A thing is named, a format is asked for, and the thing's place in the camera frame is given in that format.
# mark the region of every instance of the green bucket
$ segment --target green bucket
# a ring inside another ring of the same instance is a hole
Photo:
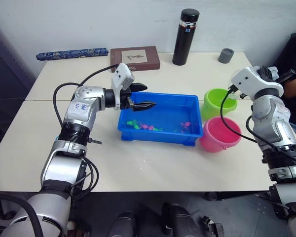
[[[206,92],[204,95],[204,104],[201,108],[202,117],[209,120],[220,115],[222,100],[227,94],[227,90],[214,88]],[[227,98],[223,104],[222,114],[225,115],[237,107],[237,100]]]

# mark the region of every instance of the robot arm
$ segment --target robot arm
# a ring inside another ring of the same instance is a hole
[[[134,76],[121,63],[112,76],[111,89],[97,86],[80,86],[70,102],[61,133],[52,146],[41,173],[40,192],[28,202],[34,208],[46,237],[63,236],[69,218],[72,198],[81,195],[86,177],[87,143],[93,128],[96,113],[105,108],[134,111],[153,107],[153,102],[134,103],[132,92],[147,89],[140,83],[133,83]],[[2,237],[33,237],[34,232],[25,210],[21,209]]]
[[[271,199],[287,207],[277,210],[288,219],[291,235],[296,237],[296,139],[289,125],[291,113],[280,99],[283,87],[262,79],[251,68],[244,68],[231,81],[253,101],[253,132],[262,138],[255,139],[263,153],[262,162],[268,164],[270,179],[277,182],[270,187]]]

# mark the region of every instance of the white table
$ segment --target white table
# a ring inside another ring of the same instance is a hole
[[[58,101],[63,115],[68,101]],[[251,101],[239,101],[227,116],[243,134]],[[95,192],[114,191],[252,191],[272,184],[258,146],[242,139],[226,151],[211,154],[179,144],[120,139],[119,112],[97,113],[91,137],[102,145],[88,144],[87,157],[100,171]],[[51,101],[25,101],[0,144],[0,191],[36,192],[39,176],[59,135],[60,126]]]
[[[172,63],[172,54],[159,53],[160,69],[133,72],[135,82],[145,84],[150,92],[190,94],[203,99],[209,89],[228,88],[235,71],[251,66],[242,52],[236,52],[228,64],[218,61],[219,54],[190,53],[187,63],[177,66]],[[109,65],[109,56],[48,61],[26,100],[52,100],[54,90],[60,84],[80,83],[91,73]],[[86,85],[110,88],[111,71],[94,76]],[[57,100],[70,100],[74,90],[75,86],[63,87],[57,94]]]

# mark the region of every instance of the black thermos bottle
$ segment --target black thermos bottle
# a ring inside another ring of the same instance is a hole
[[[198,16],[199,11],[191,8],[184,9],[181,12],[177,41],[172,59],[175,65],[184,65],[186,63]]]

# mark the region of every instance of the pink bucket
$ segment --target pink bucket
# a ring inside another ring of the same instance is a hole
[[[226,123],[236,132],[241,133],[239,126],[229,118],[224,118]],[[204,136],[200,143],[208,152],[220,152],[228,147],[234,147],[238,144],[241,137],[230,131],[222,122],[221,117],[214,117],[208,120],[204,125]]]

